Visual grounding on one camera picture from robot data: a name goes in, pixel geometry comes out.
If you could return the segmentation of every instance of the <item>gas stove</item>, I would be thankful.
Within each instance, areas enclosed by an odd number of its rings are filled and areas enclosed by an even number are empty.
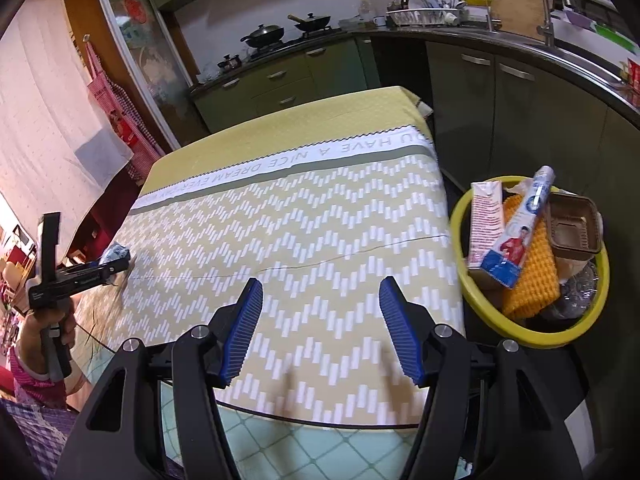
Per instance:
[[[269,54],[273,54],[279,50],[284,48],[288,48],[290,46],[295,46],[300,43],[304,43],[308,40],[314,40],[315,38],[323,38],[325,36],[332,36],[334,34],[338,34],[342,30],[340,28],[323,28],[322,30],[316,30],[314,32],[304,32],[302,36],[296,38],[295,40],[290,41],[277,41],[276,43],[268,44],[262,48],[258,48],[251,56],[249,56],[250,61],[255,61],[257,59],[261,59]]]

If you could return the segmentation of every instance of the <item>dish rack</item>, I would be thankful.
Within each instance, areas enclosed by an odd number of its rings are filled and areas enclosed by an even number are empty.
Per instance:
[[[460,9],[409,9],[390,10],[389,16],[399,27],[431,27],[431,25],[447,25],[445,17],[453,14],[460,21]]]

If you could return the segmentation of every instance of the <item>wok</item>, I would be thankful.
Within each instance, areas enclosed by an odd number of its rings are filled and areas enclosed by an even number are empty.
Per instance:
[[[248,36],[241,38],[240,41],[245,41],[251,48],[262,48],[280,41],[284,36],[284,28],[277,25],[260,25]]]
[[[309,13],[306,20],[294,16],[293,14],[290,14],[287,17],[294,22],[298,22],[296,28],[298,30],[301,30],[302,32],[314,32],[316,30],[322,30],[327,25],[329,25],[329,22],[331,21],[331,16],[320,16],[319,18],[317,18],[312,12]]]

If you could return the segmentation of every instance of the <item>frying pan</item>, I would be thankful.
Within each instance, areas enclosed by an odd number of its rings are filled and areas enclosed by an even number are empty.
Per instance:
[[[294,16],[293,14],[290,14],[287,17],[294,22],[298,22],[296,28],[298,30],[301,30],[302,32],[314,32],[316,30],[322,30],[327,25],[329,25],[329,22],[331,21],[331,16],[321,16],[320,18],[316,18],[312,12],[309,13],[309,16],[306,20]]]

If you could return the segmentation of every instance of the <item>small pot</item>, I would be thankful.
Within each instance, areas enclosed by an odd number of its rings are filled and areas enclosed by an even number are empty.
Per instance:
[[[240,41],[245,41],[251,48],[262,48],[280,41],[284,36],[284,28],[277,25],[260,25],[248,36],[241,38]]]
[[[312,12],[309,13],[306,20],[294,16],[293,14],[290,14],[287,17],[294,22],[298,22],[296,28],[302,32],[315,32],[316,30],[322,30],[329,25],[329,22],[331,21],[331,16],[320,16],[317,18]]]
[[[231,57],[230,54],[225,56],[225,60],[218,63],[218,66],[222,69],[222,72],[229,72],[235,68],[240,68],[242,66],[242,61],[240,60],[240,56]]]

